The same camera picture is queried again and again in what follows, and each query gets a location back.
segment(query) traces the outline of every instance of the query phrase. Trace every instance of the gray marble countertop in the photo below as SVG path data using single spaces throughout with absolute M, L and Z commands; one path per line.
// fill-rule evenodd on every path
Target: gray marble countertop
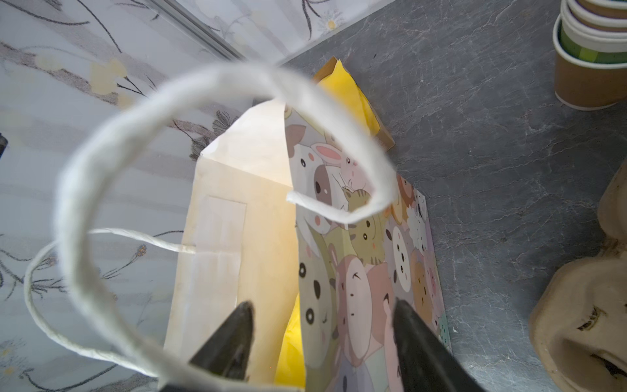
M 627 155 L 627 103 L 553 93 L 559 1 L 397 0 L 287 65 L 340 58 L 427 196 L 456 358 L 488 391 L 557 391 L 527 320 L 553 273 L 598 252 L 596 208 Z

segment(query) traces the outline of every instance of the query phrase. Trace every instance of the white rope handle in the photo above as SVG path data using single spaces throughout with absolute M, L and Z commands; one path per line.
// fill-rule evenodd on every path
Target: white rope handle
M 387 157 L 346 109 L 312 82 L 286 70 L 246 63 L 213 64 L 164 85 L 150 99 L 105 123 L 81 146 L 60 176 L 55 232 L 61 269 L 70 298 L 92 327 L 138 368 L 164 382 L 198 391 L 252 392 L 284 389 L 251 386 L 213 376 L 166 353 L 126 323 L 98 276 L 87 231 L 98 203 L 115 176 L 165 124 L 188 108 L 211 99 L 272 97 L 291 105 L 333 134 L 360 162 L 374 187 L 367 205 L 349 213 L 296 192 L 288 200 L 339 223 L 355 223 L 396 199 L 396 172 Z
M 159 248 L 172 250 L 174 252 L 183 252 L 183 253 L 195 253 L 196 247 L 190 245 L 181 245 L 177 243 L 171 243 L 164 240 L 160 240 L 158 238 L 154 238 L 151 235 L 142 233 L 140 231 L 135 230 L 126 230 L 126 229 L 118 229 L 118 228 L 102 228 L 102 229 L 94 229 L 90 230 L 89 234 L 101 234 L 101 233 L 110 233 L 115 235 L 121 235 L 128 238 L 133 238 L 134 240 L 139 240 L 143 242 L 147 242 L 153 245 L 158 246 Z M 157 375 L 150 372 L 147 369 L 140 368 L 135 363 L 129 361 L 128 358 L 121 356 L 120 354 L 113 351 L 103 351 L 90 347 L 82 346 L 76 342 L 73 342 L 65 335 L 57 331 L 54 327 L 52 327 L 48 321 L 43 317 L 43 315 L 37 310 L 35 304 L 33 302 L 33 272 L 37 269 L 37 267 L 43 263 L 47 254 L 56 246 L 56 241 L 52 241 L 51 243 L 44 246 L 39 252 L 33 257 L 31 262 L 26 267 L 26 275 L 24 276 L 24 300 L 26 301 L 26 307 L 28 308 L 28 312 L 31 314 L 31 317 L 35 321 L 35 324 L 48 336 L 52 341 L 58 343 L 59 345 L 67 348 L 70 351 L 73 351 L 79 355 L 88 358 L 99 359 L 101 361 L 109 361 L 120 366 L 123 366 L 127 369 L 131 369 L 134 371 L 138 371 L 140 373 L 144 373 L 146 376 L 156 377 Z

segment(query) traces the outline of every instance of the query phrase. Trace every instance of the cartoon eye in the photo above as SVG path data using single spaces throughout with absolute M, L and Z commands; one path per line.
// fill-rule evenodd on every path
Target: cartoon eye
M 311 308 L 307 309 L 307 311 L 305 312 L 305 319 L 307 320 L 309 324 L 314 323 L 314 310 L 313 309 Z
M 313 281 L 313 292 L 315 293 L 315 297 L 320 299 L 320 284 L 317 280 Z

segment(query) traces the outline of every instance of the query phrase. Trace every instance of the black object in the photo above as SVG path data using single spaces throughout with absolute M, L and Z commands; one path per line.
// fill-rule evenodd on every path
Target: black object
M 405 300 L 396 301 L 393 317 L 405 392 L 485 392 Z
M 9 141 L 6 140 L 6 138 L 2 136 L 2 134 L 0 134 L 0 158 L 2 158 L 2 153 L 4 152 L 4 149 L 6 148 L 8 144 L 9 144 Z
M 405 392 L 485 392 L 461 368 L 406 301 L 397 300 L 393 317 Z M 190 363 L 225 378 L 243 380 L 252 342 L 253 306 L 250 302 L 243 302 Z M 168 384 L 161 392 L 200 391 Z

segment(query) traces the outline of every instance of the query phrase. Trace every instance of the floral wallpaper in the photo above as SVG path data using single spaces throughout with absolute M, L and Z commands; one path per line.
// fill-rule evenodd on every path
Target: floral wallpaper
M 247 58 L 284 63 L 393 0 L 178 0 Z
M 218 61 L 142 0 L 0 0 L 0 390 L 156 390 L 155 380 L 49 340 L 23 298 L 28 261 L 51 240 L 56 177 L 105 119 L 164 81 Z M 208 102 L 173 119 L 114 184 L 95 227 L 180 241 L 199 152 L 251 104 Z M 177 255 L 92 237 L 100 276 L 125 318 L 163 343 Z M 76 314 L 54 253 L 34 274 L 39 310 L 80 344 L 111 347 Z

